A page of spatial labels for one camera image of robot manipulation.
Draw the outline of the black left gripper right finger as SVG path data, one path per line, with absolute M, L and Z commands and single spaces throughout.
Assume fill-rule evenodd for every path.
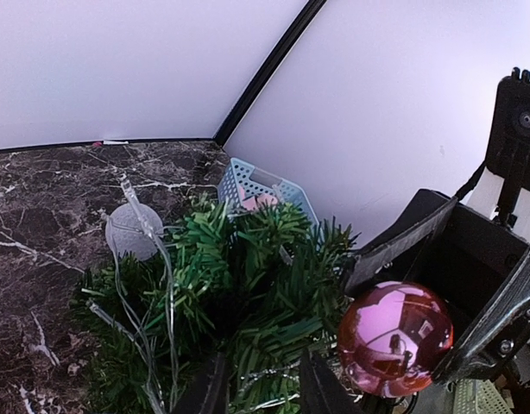
M 305 348 L 300 357 L 300 412 L 303 414 L 361 414 L 324 358 Z

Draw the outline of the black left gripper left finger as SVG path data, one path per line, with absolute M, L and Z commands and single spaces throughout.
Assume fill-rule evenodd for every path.
M 225 354 L 208 360 L 173 409 L 174 414 L 225 414 L 229 411 L 229 367 Z

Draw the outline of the clear string light garland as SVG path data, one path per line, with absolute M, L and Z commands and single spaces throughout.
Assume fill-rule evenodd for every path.
M 289 203 L 234 211 L 201 194 L 159 228 L 129 179 L 119 183 L 134 222 L 107 218 L 113 261 L 82 287 L 101 341 L 90 408 L 170 413 L 223 353 L 230 413 L 295 412 L 300 321 L 273 297 L 310 229 L 305 213 Z

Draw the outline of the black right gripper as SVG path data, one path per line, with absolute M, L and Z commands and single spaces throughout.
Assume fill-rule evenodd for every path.
M 344 274 L 356 297 L 388 280 L 418 282 L 449 305 L 456 342 L 433 378 L 492 379 L 530 339 L 530 72 L 515 68 L 495 99 L 482 164 L 453 196 L 419 190 L 359 248 Z

